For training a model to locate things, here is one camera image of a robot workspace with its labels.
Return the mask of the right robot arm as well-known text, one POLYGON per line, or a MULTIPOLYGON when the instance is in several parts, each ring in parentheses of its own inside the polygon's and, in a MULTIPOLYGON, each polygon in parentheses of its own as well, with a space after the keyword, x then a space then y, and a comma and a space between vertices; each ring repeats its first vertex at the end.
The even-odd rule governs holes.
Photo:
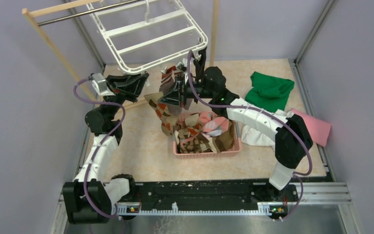
POLYGON ((277 163, 266 187, 270 200, 279 201, 285 196, 285 186, 294 175, 311 174, 313 161, 309 150, 313 140, 301 116, 284 117, 249 103, 227 89, 226 77, 218 67, 197 70, 195 77, 184 66, 165 67, 161 74, 162 84, 167 84, 169 78, 174 83, 164 91, 159 103, 185 107, 187 100, 193 99, 217 115, 255 129, 274 142, 277 163))

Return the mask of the grey orange striped sock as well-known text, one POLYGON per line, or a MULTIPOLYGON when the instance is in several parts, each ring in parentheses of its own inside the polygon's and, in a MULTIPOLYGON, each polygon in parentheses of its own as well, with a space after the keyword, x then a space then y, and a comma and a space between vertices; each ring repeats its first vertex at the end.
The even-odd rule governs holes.
POLYGON ((188 86, 187 68, 183 64, 178 64, 173 72, 174 83, 168 90, 167 98, 169 104, 188 110, 192 102, 192 92, 188 86))

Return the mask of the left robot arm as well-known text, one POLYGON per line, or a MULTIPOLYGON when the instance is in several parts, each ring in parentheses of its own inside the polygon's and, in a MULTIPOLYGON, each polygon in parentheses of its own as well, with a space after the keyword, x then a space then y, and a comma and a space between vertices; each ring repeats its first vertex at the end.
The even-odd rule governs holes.
POLYGON ((65 182, 62 195, 68 222, 102 224, 117 216, 118 202, 135 199, 137 189, 131 175, 117 175, 110 182, 102 180, 123 136, 125 101, 137 102, 149 73, 104 77, 91 74, 73 87, 74 96, 97 105, 85 115, 85 123, 94 134, 90 153, 71 182, 65 182))

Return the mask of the white clip hanger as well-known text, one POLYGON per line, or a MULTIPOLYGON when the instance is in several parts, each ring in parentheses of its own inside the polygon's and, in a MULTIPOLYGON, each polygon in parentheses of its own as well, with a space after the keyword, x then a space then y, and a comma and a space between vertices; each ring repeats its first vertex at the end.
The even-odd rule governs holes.
POLYGON ((126 73, 181 61, 209 44, 182 0, 97 0, 83 8, 92 11, 83 21, 103 62, 126 73))

